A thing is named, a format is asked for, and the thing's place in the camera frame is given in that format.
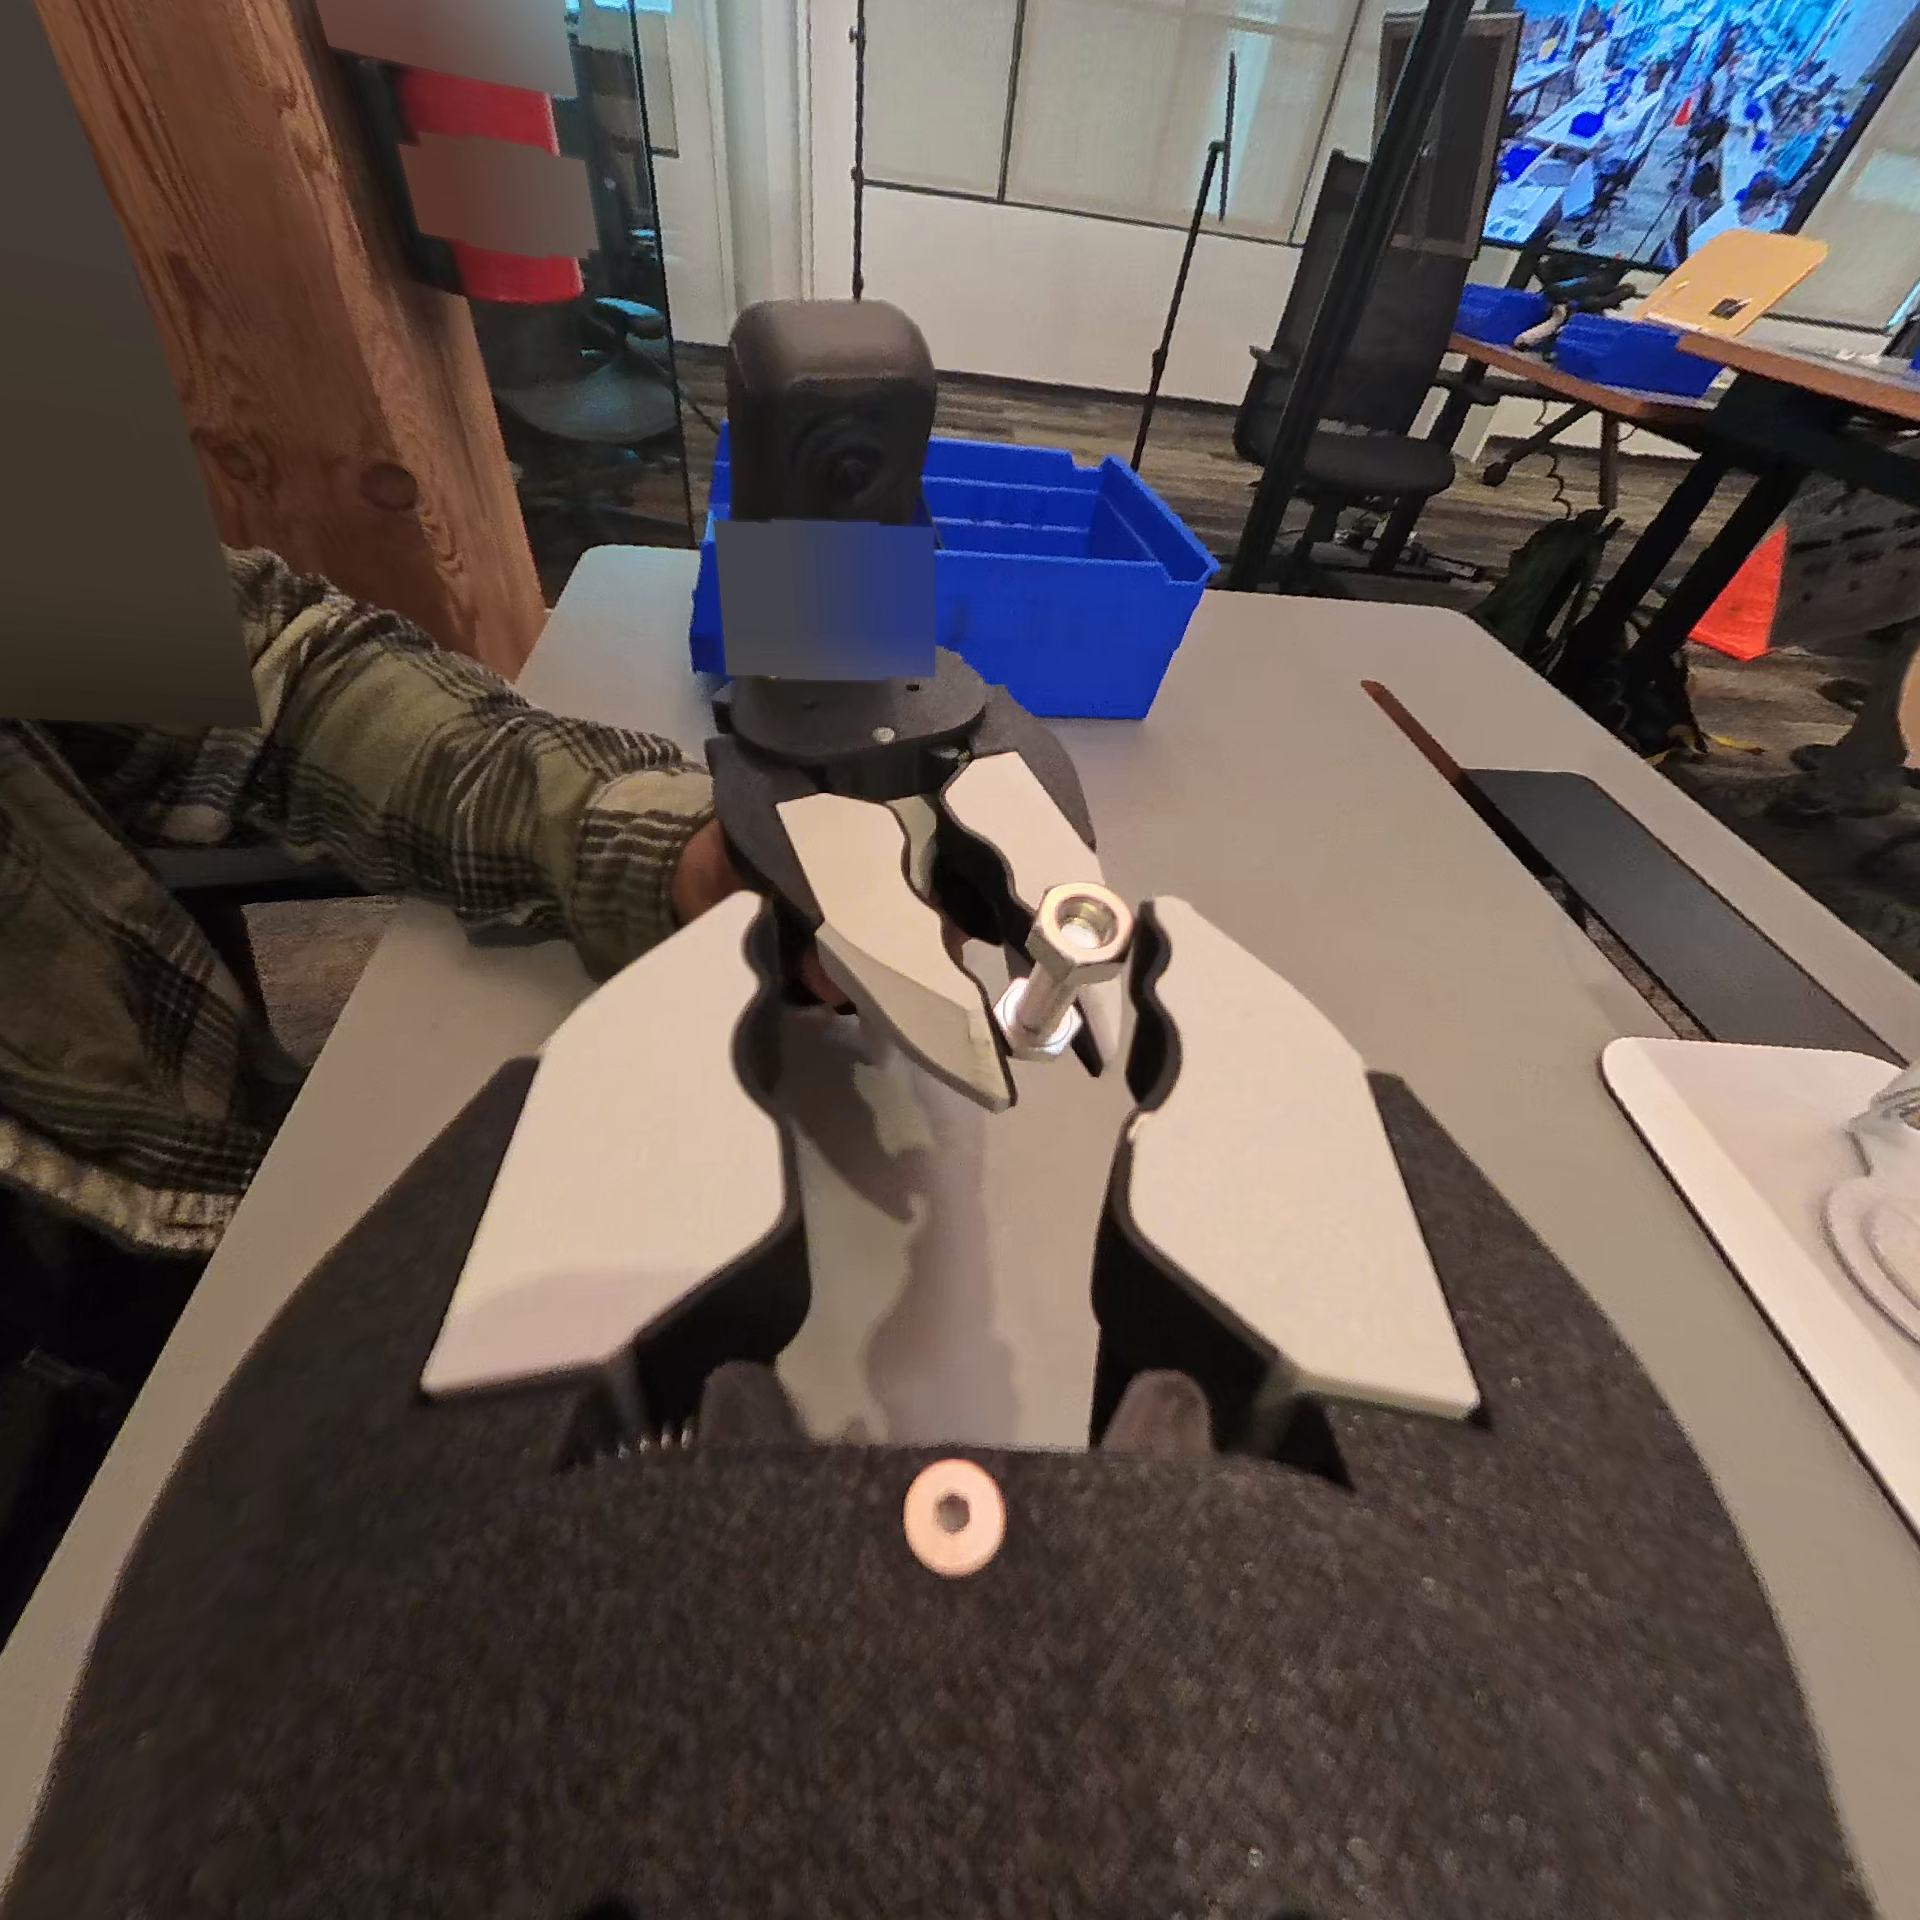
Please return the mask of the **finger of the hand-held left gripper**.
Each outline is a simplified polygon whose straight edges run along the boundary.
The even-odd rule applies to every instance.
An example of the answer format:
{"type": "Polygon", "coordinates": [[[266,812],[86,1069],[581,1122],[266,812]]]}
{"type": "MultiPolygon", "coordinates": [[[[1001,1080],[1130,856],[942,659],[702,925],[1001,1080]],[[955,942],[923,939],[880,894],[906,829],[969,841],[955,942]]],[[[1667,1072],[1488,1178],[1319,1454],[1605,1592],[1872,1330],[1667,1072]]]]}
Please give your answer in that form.
{"type": "Polygon", "coordinates": [[[855,1010],[902,1053],[987,1114],[1018,1090],[982,982],[907,878],[907,832],[870,800],[810,793],[776,817],[822,918],[814,947],[855,1010]]]}
{"type": "MultiPolygon", "coordinates": [[[[973,760],[946,782],[941,817],[937,891],[945,913],[973,939],[999,948],[1006,985],[1011,977],[1033,972],[1026,936],[1053,886],[1078,881],[1110,886],[1088,840],[1018,753],[973,760]]],[[[1121,974],[1086,987],[1065,980],[1085,1018],[1067,1052],[1090,1072],[1104,1072],[1119,1059],[1121,974]]]]}

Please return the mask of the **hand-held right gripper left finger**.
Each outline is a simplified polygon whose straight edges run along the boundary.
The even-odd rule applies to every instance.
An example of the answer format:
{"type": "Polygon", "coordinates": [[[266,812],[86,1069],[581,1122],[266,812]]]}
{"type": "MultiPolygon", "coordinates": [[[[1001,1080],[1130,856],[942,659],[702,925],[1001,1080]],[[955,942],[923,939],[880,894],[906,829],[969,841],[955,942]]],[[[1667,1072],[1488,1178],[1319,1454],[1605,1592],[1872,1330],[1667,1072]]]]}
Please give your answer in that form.
{"type": "Polygon", "coordinates": [[[778,1114],[778,909],[733,897],[542,1048],[442,1330],[434,1403],[581,1386],[634,1445],[686,1435],[709,1379],[774,1365],[813,1307],[778,1114]]]}

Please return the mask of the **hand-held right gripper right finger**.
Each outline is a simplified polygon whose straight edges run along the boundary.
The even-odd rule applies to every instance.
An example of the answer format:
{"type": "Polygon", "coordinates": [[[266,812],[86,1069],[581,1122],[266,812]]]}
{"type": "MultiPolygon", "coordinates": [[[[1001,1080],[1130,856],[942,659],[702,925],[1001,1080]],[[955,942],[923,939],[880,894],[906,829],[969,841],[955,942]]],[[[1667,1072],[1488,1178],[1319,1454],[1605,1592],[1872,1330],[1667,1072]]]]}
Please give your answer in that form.
{"type": "Polygon", "coordinates": [[[1144,902],[1128,980],[1094,1435],[1149,1374],[1199,1388],[1218,1450],[1285,1450],[1309,1409],[1473,1421],[1480,1380],[1357,1045],[1175,897],[1144,902]]]}

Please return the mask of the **silver hex nut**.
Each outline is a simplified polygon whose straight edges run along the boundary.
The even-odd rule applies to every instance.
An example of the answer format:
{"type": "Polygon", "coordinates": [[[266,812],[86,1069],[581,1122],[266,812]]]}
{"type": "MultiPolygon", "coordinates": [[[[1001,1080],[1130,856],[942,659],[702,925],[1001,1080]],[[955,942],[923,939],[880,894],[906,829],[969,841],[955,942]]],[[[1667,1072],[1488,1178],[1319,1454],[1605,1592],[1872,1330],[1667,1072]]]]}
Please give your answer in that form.
{"type": "Polygon", "coordinates": [[[1094,881],[1047,889],[1026,936],[1037,972],[1082,987],[1115,979],[1131,950],[1137,913],[1094,881]]]}

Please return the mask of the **blue divided plastic bin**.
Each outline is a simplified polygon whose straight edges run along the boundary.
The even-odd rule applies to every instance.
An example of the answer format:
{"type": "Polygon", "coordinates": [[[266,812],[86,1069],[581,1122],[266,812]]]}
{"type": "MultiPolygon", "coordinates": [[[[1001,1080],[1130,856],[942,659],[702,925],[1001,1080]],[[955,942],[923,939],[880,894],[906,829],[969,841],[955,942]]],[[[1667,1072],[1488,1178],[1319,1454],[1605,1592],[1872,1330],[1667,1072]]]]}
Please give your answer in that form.
{"type": "Polygon", "coordinates": [[[750,534],[733,517],[733,427],[711,458],[690,596],[690,665],[733,676],[730,553],[774,560],[750,588],[749,667],[931,665],[965,659],[1042,717],[1145,717],[1217,563],[1125,462],[1063,448],[928,441],[922,534],[750,534]]]}

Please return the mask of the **person's left hand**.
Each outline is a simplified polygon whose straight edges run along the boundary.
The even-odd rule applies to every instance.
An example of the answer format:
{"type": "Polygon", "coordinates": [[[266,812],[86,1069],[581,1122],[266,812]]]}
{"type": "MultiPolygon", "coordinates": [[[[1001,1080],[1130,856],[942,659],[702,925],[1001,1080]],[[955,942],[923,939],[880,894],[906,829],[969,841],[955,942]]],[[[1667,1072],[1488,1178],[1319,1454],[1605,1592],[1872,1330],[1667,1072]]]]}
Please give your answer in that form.
{"type": "Polygon", "coordinates": [[[669,906],[677,928],[698,921],[753,883],[735,864],[730,840],[717,818],[705,821],[680,852],[669,885],[669,906]]]}

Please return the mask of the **white tablet stand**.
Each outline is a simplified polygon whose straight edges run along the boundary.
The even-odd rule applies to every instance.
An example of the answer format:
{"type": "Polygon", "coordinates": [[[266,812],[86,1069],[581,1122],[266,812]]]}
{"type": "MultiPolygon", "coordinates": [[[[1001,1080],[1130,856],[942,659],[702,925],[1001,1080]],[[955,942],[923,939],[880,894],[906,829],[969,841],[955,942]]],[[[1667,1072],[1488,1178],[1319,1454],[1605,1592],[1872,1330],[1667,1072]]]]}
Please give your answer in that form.
{"type": "Polygon", "coordinates": [[[1918,1531],[1918,1067],[1616,1040],[1601,1076],[1918,1531]]]}

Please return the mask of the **black rectangular table panel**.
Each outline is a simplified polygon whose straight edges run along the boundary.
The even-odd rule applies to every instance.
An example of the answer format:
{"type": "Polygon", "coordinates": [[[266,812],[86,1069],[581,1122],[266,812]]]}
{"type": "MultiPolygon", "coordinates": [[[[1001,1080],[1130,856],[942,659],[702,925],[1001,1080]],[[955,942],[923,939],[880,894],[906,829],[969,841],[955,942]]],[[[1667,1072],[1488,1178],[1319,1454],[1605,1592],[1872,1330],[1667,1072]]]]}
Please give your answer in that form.
{"type": "Polygon", "coordinates": [[[1581,925],[1603,925],[1703,1040],[1907,1060],[1584,774],[1464,770],[1464,797],[1581,925]]]}

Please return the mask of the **black office chair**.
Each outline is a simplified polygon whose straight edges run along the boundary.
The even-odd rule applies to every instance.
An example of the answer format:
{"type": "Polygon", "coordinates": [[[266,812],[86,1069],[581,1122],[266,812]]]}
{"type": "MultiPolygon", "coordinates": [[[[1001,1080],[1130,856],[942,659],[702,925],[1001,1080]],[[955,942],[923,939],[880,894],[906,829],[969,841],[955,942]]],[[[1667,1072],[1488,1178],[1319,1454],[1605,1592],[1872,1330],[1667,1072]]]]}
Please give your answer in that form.
{"type": "MultiPolygon", "coordinates": [[[[1254,350],[1255,371],[1232,430],[1232,446],[1251,466],[1266,466],[1365,172],[1365,161],[1343,152],[1329,157],[1277,337],[1254,350]]],[[[1309,504],[1309,524],[1297,546],[1272,556],[1263,586],[1319,582],[1333,592],[1337,586],[1313,566],[1310,553],[1333,538],[1345,510],[1418,513],[1455,484],[1455,456],[1418,438],[1414,424],[1449,352],[1465,286],[1467,262],[1458,257],[1398,244],[1383,253],[1294,489],[1309,504]]]]}

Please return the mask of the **dark backpack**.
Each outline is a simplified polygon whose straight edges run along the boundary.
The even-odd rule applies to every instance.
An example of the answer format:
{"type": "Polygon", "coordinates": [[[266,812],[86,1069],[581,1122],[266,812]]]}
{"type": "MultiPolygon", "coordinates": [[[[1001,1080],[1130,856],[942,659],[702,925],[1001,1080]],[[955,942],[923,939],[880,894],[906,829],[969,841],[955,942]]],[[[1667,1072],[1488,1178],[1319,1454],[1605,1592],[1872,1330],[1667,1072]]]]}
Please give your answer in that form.
{"type": "Polygon", "coordinates": [[[1511,553],[1470,619],[1514,659],[1550,680],[1623,522],[1591,508],[1542,522],[1511,553]]]}

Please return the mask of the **black light panel on stand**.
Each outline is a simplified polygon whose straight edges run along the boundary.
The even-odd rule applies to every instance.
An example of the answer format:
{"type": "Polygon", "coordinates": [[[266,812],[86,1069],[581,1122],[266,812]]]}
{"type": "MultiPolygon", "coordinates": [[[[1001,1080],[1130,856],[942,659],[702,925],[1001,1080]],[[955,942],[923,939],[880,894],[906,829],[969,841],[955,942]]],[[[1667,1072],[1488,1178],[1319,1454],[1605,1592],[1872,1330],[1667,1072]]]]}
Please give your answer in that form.
{"type": "Polygon", "coordinates": [[[867,296],[867,196],[870,196],[870,48],[872,5],[854,3],[849,20],[851,147],[849,147],[849,298],[867,296]]]}

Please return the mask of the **person's black trousers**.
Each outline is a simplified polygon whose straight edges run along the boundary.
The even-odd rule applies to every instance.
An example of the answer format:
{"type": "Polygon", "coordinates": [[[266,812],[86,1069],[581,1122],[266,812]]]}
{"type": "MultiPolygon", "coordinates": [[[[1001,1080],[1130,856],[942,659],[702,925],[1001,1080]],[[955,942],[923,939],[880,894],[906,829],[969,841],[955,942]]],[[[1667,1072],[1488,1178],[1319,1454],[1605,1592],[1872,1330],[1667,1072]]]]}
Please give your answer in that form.
{"type": "Polygon", "coordinates": [[[202,1280],[2,1197],[2,1634],[9,1637],[202,1280]]]}

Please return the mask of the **wooden pillar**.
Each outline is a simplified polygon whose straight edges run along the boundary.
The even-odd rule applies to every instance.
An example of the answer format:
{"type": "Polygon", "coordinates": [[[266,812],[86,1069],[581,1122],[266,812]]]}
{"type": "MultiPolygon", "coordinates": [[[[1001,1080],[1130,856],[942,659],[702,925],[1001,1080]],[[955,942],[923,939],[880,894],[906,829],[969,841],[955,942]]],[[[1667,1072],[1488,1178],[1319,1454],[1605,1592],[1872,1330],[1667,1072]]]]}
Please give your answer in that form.
{"type": "Polygon", "coordinates": [[[317,8],[33,10],[221,538],[514,680],[546,608],[473,323],[413,275],[317,8]]]}

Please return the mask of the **orange traffic cone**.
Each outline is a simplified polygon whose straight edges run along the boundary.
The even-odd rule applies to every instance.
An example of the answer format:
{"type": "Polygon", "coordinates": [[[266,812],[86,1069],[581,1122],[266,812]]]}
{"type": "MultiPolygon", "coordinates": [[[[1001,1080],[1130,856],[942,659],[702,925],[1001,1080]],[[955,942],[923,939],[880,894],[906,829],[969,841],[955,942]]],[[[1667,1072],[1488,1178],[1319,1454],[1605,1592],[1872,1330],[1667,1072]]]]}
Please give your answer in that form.
{"type": "Polygon", "coordinates": [[[1766,659],[1784,598],[1785,558],[1789,528],[1778,524],[1695,624],[1691,643],[1743,665],[1766,659]]]}

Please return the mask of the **wooden desk with black legs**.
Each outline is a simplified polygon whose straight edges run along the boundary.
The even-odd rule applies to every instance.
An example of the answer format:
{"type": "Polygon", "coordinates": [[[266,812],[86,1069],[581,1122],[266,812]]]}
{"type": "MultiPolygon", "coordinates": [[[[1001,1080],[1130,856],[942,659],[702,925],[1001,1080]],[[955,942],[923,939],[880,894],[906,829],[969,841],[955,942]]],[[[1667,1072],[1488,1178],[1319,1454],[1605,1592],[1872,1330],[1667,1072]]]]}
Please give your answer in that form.
{"type": "Polygon", "coordinates": [[[1697,456],[1546,669],[1577,708],[1639,753],[1667,753],[1691,732],[1689,638],[1807,480],[1823,475],[1909,510],[1918,506],[1918,387],[1909,368],[1689,332],[1682,354],[1733,380],[1703,401],[1681,401],[1587,380],[1537,352],[1464,334],[1451,350],[1697,456]],[[1750,489],[1633,636],[1650,590],[1731,474],[1746,474],[1750,489]]]}

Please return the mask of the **small wooden tablet board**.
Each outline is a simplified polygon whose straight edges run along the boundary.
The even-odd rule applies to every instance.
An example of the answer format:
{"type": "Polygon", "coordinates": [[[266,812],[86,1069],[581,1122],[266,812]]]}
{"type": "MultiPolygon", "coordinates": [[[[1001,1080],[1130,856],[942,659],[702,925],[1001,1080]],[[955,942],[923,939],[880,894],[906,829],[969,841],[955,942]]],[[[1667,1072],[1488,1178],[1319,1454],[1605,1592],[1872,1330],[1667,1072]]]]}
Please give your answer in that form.
{"type": "Polygon", "coordinates": [[[1823,237],[1735,227],[1670,272],[1633,320],[1671,332],[1735,338],[1752,330],[1830,257],[1823,237]]]}

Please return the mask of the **black metal post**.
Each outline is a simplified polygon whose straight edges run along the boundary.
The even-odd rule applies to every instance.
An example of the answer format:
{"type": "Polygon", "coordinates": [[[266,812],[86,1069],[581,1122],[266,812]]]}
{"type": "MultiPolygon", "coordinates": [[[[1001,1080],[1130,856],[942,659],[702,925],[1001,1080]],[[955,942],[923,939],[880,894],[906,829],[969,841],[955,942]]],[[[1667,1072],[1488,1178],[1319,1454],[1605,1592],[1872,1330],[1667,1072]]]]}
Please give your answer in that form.
{"type": "Polygon", "coordinates": [[[1255,592],[1309,465],[1325,403],[1353,341],[1378,265],[1398,228],[1424,134],[1449,80],[1473,3],[1429,3],[1409,46],[1383,131],[1361,185],[1350,228],[1318,309],[1303,361],[1290,384],[1277,438],[1224,588],[1255,592]]]}

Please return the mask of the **red wall-mounted box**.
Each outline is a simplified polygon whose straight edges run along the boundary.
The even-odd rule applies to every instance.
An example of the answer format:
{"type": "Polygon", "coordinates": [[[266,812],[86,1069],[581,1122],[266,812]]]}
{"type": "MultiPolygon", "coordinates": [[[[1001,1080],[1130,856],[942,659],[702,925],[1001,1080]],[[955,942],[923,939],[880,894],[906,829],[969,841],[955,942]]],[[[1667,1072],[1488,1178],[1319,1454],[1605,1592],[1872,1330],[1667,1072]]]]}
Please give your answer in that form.
{"type": "Polygon", "coordinates": [[[345,56],[409,272],[453,298],[559,307],[598,246],[586,162],[551,96],[345,56]]]}

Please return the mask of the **large wall display screen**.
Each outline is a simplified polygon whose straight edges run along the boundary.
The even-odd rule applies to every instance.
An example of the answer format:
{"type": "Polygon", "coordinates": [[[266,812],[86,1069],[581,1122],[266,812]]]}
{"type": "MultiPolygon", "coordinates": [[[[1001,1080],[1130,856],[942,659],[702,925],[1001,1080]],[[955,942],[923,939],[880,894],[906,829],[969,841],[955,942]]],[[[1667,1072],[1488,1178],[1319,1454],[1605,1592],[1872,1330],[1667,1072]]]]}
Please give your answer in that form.
{"type": "Polygon", "coordinates": [[[1521,3],[1491,250],[1673,269],[1800,233],[1915,57],[1915,3],[1521,3]]]}

